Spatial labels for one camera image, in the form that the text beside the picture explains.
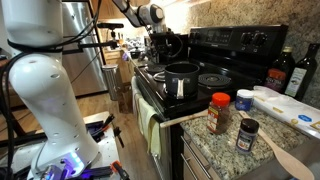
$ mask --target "olive oil bottle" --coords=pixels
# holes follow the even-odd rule
[[[285,47],[279,58],[276,59],[268,70],[264,86],[279,93],[284,93],[289,83],[291,74],[295,68],[295,60],[292,57],[292,47]]]
[[[315,57],[319,47],[319,43],[310,44],[306,56],[297,62],[286,88],[286,95],[298,101],[302,100],[318,66]]]

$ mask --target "white container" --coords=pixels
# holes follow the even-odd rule
[[[250,111],[253,103],[253,92],[246,89],[237,91],[235,107],[237,110]]]

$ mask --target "stone tile backsplash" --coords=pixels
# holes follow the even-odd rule
[[[319,0],[211,0],[192,7],[172,5],[165,12],[167,26],[175,33],[188,33],[191,27],[288,25],[284,45],[293,47],[296,61],[304,57],[310,43],[320,43]],[[316,59],[320,66],[320,52]],[[319,94],[320,68],[303,102],[320,109]]]

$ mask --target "red lid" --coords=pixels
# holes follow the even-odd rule
[[[227,106],[230,102],[230,96],[226,93],[214,93],[212,95],[212,102],[217,106]]]

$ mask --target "refrigerator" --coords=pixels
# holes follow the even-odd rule
[[[88,1],[63,1],[64,41],[76,36],[93,17]],[[100,42],[97,29],[81,40],[82,44]],[[78,44],[64,46],[65,50],[78,49]],[[65,54],[62,65],[66,69],[75,96],[88,95],[107,90],[106,77],[101,70],[104,59],[102,48],[83,48],[83,52]]]

